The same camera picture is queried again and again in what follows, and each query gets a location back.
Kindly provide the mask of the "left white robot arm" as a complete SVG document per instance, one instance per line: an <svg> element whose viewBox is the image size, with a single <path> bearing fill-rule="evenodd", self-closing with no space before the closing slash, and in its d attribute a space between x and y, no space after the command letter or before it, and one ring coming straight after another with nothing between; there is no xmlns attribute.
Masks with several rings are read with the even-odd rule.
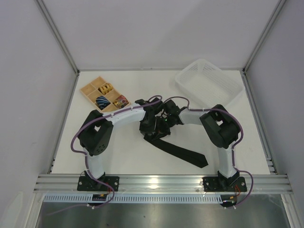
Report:
<svg viewBox="0 0 304 228"><path fill-rule="evenodd" d="M83 147L81 153L85 154L86 173L91 179L97 180L105 175L101 154L106 150L113 130L153 117L154 108L160 102L157 97L152 101L140 99L116 111L101 113L93 110L89 113L76 136Z"/></svg>

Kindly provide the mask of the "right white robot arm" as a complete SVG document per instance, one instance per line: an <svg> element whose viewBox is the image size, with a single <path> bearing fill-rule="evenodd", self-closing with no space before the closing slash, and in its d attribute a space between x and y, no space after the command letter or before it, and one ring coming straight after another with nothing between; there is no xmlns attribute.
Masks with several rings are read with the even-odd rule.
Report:
<svg viewBox="0 0 304 228"><path fill-rule="evenodd" d="M196 167L204 168L208 162L203 154L162 140L163 137L170 135L170 128L175 125L201 125L218 150L220 164L218 184L226 190L236 182L239 171L234 168L233 146L238 141L238 134L242 130L222 105L217 104L211 109L202 111L187 107L179 108L171 99L168 99L163 103L163 111L165 116L156 117L155 134L150 139L153 146Z"/></svg>

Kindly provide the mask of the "black necktie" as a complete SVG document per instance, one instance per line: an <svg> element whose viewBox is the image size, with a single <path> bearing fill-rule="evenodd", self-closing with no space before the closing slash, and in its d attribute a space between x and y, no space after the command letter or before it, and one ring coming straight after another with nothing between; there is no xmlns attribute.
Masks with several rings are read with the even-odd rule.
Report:
<svg viewBox="0 0 304 228"><path fill-rule="evenodd" d="M143 138L154 147L196 167L204 168L208 166L208 162L204 154L181 148L161 139L152 140L148 135L145 135Z"/></svg>

